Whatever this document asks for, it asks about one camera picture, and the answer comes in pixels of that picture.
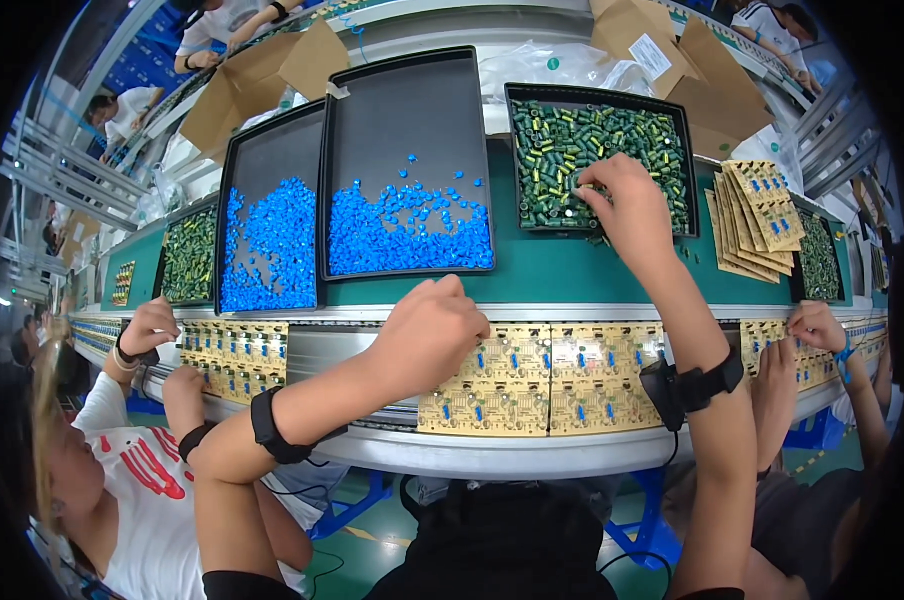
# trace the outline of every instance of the factory floor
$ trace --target factory floor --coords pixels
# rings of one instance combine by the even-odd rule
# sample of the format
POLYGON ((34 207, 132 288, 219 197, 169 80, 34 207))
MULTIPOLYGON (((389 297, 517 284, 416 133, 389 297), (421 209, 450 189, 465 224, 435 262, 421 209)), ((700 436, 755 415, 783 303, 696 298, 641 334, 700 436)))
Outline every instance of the factory floor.
MULTIPOLYGON (((132 414, 136 426, 164 426, 165 417, 152 414, 132 414)), ((835 450, 784 450, 785 468, 795 479, 812 483, 823 474, 838 469, 861 469, 858 436, 848 432, 835 450)), ((356 502, 364 497, 368 486, 363 472, 352 469, 339 486, 335 498, 356 502)), ((614 522, 637 522, 642 515, 645 498, 638 486, 626 482, 615 498, 612 508, 614 522)), ((348 527, 314 544, 312 564, 306 569, 308 588, 306 597, 314 600, 357 600, 388 571, 405 559, 405 551, 415 537, 415 519, 402 507, 397 489, 391 498, 383 500, 354 519, 348 527), (317 592, 314 577, 317 580, 317 592)), ((608 536, 602 543, 598 563, 604 564, 622 550, 608 536)), ((617 594, 632 600, 658 600, 665 592, 666 574, 662 569, 650 571, 629 559, 619 560, 605 570, 617 594)))

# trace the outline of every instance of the tray of blue capacitors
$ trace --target tray of blue capacitors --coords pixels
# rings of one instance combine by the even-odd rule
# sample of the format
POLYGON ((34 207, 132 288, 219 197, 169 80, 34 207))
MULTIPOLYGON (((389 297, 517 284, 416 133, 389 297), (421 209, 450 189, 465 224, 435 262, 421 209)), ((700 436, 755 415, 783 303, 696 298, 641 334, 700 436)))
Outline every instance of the tray of blue capacitors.
POLYGON ((326 106, 322 277, 491 270, 475 48, 382 60, 330 82, 347 95, 329 96, 326 106))
POLYGON ((216 314, 325 306, 315 249, 315 190, 325 100, 307 103, 229 141, 216 236, 216 314))

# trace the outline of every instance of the blue wrist strap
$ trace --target blue wrist strap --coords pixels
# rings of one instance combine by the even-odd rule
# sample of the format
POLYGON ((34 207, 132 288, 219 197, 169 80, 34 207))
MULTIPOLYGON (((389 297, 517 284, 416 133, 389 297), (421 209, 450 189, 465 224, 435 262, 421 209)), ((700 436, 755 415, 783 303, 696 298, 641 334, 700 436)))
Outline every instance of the blue wrist strap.
POLYGON ((842 381, 845 383, 852 382, 852 373, 848 372, 848 366, 845 362, 848 360, 848 357, 852 355, 855 349, 852 347, 852 339, 849 337, 848 332, 845 331, 845 349, 835 354, 835 366, 839 368, 839 373, 842 374, 842 381))

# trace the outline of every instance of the tray of green capacitors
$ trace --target tray of green capacitors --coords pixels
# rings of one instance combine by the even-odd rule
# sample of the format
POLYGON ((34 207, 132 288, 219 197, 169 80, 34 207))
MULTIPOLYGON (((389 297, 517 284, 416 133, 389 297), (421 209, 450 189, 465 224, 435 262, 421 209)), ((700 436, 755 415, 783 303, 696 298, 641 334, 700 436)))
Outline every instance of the tray of green capacitors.
POLYGON ((805 210, 799 210, 798 217, 805 236, 798 241, 801 250, 794 252, 798 256, 789 277, 792 301, 844 301, 842 274, 828 222, 805 210))
POLYGON ((676 123, 673 116, 682 114, 681 107, 620 92, 566 86, 509 83, 506 95, 517 160, 520 228, 597 228, 595 214, 572 188, 582 169, 621 151, 641 162, 662 190, 673 233, 698 236, 687 127, 684 118, 679 116, 676 123), (536 99, 525 99, 536 92, 536 99), (562 101, 548 101, 558 96, 562 101), (673 114, 641 105, 667 107, 673 114))
POLYGON ((216 212, 213 206, 169 225, 162 295, 171 305, 211 301, 216 212))

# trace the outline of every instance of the label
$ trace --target label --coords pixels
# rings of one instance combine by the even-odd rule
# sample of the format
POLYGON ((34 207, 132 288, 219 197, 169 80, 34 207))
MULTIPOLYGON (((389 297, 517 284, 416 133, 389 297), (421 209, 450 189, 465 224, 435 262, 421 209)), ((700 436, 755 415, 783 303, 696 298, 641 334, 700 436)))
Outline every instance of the label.
POLYGON ((658 46, 655 45, 655 42, 651 41, 648 33, 642 33, 642 36, 635 43, 628 46, 628 52, 632 54, 632 57, 635 58, 639 65, 649 71, 652 79, 658 79, 662 73, 668 71, 669 67, 672 66, 665 55, 662 54, 662 51, 658 49, 658 46))

